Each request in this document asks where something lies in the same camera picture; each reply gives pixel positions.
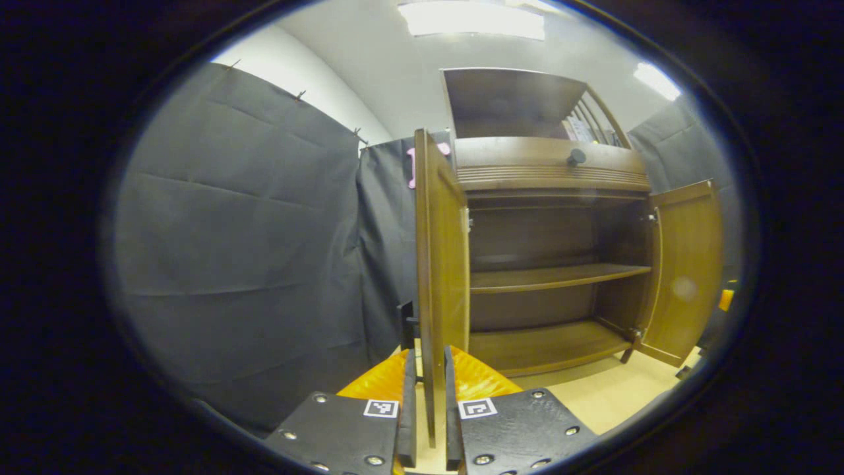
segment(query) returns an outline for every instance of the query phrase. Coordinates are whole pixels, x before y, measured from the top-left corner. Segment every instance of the black knob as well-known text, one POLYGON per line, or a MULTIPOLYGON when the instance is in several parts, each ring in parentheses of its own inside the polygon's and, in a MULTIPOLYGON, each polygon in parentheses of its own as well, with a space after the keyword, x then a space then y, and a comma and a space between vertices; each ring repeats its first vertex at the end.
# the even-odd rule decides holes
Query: black knob
POLYGON ((569 165, 576 167, 584 161, 586 161, 586 154, 583 153, 583 150, 571 149, 571 155, 569 155, 568 159, 569 165))

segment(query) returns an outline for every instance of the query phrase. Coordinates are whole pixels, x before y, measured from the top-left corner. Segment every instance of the bolt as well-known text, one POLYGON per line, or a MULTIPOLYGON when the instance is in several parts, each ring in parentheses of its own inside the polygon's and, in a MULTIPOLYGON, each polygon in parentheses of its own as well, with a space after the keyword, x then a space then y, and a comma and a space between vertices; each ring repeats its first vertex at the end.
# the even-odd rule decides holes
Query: bolt
POLYGON ((486 456, 476 456, 475 457, 475 465, 486 465, 488 463, 492 463, 495 460, 495 457, 486 455, 486 456))

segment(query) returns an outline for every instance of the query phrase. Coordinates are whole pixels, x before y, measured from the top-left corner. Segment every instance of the ceiling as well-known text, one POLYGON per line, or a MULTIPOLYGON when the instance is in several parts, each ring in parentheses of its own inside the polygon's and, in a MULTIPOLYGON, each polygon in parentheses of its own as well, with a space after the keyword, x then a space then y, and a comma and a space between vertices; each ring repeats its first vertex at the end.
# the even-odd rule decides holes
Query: ceiling
POLYGON ((420 127, 451 127, 440 68, 529 69, 587 82, 625 130, 668 104, 633 77, 640 57, 574 13, 544 13, 545 41, 412 37, 397 5, 397 0, 326 0, 279 21, 349 85, 394 139, 420 127))

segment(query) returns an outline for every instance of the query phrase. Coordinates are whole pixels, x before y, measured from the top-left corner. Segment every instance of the open cabinet door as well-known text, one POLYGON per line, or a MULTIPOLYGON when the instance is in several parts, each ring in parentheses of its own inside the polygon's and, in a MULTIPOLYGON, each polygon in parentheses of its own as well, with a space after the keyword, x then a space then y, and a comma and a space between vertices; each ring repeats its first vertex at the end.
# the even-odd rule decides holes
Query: open cabinet door
POLYGON ((680 367, 718 302, 721 211, 710 180, 655 194, 651 204, 657 217, 653 281, 637 349, 680 367))
POLYGON ((434 140, 419 129, 415 141, 419 336, 433 445, 436 431, 446 427, 445 347, 468 351, 468 207, 457 175, 434 140))

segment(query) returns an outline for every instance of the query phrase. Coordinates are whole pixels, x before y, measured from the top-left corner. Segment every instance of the beige floor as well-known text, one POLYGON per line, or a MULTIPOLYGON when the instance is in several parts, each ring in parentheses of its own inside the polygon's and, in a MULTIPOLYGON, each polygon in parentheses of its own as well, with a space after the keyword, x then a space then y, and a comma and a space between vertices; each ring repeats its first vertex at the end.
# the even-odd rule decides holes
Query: beige floor
MULTIPOLYGON (((695 348, 685 364, 694 367, 701 359, 699 351, 695 348)), ((620 358, 618 353, 575 368, 511 379, 525 390, 547 388, 593 432, 603 434, 679 383, 679 369, 674 366, 639 352, 634 352, 627 364, 622 364, 620 358)), ((416 390, 417 465, 407 472, 456 473, 445 471, 444 444, 435 449, 428 446, 422 385, 417 385, 416 390)))

